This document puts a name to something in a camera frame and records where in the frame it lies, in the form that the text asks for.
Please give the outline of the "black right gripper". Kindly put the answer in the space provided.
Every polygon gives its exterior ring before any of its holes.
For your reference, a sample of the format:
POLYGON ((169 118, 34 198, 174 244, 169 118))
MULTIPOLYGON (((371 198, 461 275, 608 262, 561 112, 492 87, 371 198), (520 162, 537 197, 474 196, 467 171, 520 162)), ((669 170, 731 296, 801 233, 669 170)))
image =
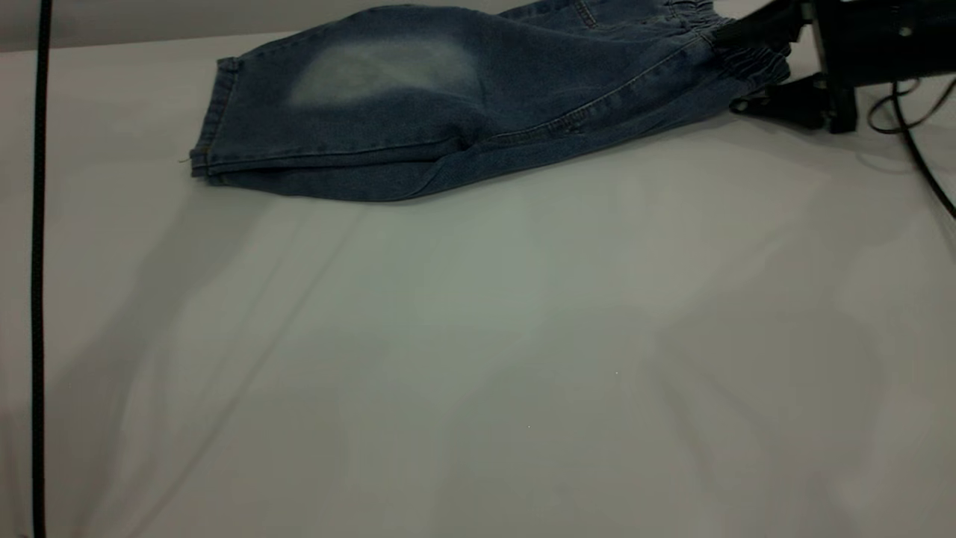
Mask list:
POLYGON ((955 72, 953 1, 772 1, 717 28, 715 45, 798 42, 806 24, 819 72, 734 99, 732 113, 847 134, 858 127, 856 87, 955 72))

